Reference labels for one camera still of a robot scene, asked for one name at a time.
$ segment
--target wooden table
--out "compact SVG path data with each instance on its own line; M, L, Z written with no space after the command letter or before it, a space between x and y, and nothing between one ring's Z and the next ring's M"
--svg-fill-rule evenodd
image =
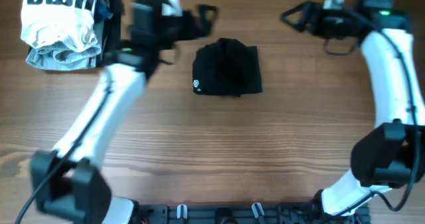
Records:
M25 64L20 40L22 0L0 0L0 223L14 222L31 194L29 162L49 150L86 103L96 72L48 74ZM129 109L102 173L115 196L140 203L276 203L307 201L349 169L352 147L374 125L369 73L361 52L328 56L323 41L279 22L305 0L186 0L221 9L214 35L180 43L181 60L162 66ZM415 28L415 60L424 80L422 0L396 0ZM130 23L129 3L123 32ZM256 45L264 91L240 98L192 92L197 49L218 38ZM354 40L335 42L345 51ZM172 59L173 53L164 58ZM390 195L397 202L402 190ZM391 213L371 203L373 223L423 223L425 185ZM24 223L65 223L35 213Z

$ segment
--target green light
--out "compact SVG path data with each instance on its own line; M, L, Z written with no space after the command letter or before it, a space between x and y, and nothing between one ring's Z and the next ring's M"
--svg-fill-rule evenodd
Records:
M379 11L381 15L391 15L391 11Z

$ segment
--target stack of clothes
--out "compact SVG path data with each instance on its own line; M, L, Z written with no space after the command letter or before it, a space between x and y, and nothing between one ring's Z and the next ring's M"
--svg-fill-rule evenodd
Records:
M121 39L120 0L23 0L27 63L44 70L95 68Z

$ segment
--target gray garment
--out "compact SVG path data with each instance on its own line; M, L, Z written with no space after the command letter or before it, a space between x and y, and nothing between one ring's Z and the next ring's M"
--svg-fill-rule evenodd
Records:
M94 68L96 67L96 56L102 52L103 32L104 22L94 24L94 33L98 43L83 52L76 53L66 47L64 43L56 42L53 45L33 49L27 57L27 63L44 70Z

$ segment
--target wood grain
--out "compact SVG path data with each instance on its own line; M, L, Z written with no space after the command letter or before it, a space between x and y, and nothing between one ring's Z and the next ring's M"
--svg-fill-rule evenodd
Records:
M29 159L50 149L85 105L97 74L48 74L25 64L21 0L0 6L0 224L13 223L31 194ZM184 0L220 7L214 34L181 45L181 60L162 66L129 109L102 173L114 195L141 203L307 201L349 169L351 148L373 128L369 74L359 51L327 56L322 42L292 31L279 14L305 0ZM421 0L397 0L415 29L415 61L424 80ZM131 23L131 0L124 0ZM264 92L241 98L197 96L191 66L197 49L218 38L256 45ZM352 41L336 42L345 50ZM173 52L163 57L173 59ZM401 191L389 196L398 201ZM372 202L373 223L421 223L425 185L390 213ZM24 223L66 223L35 213Z

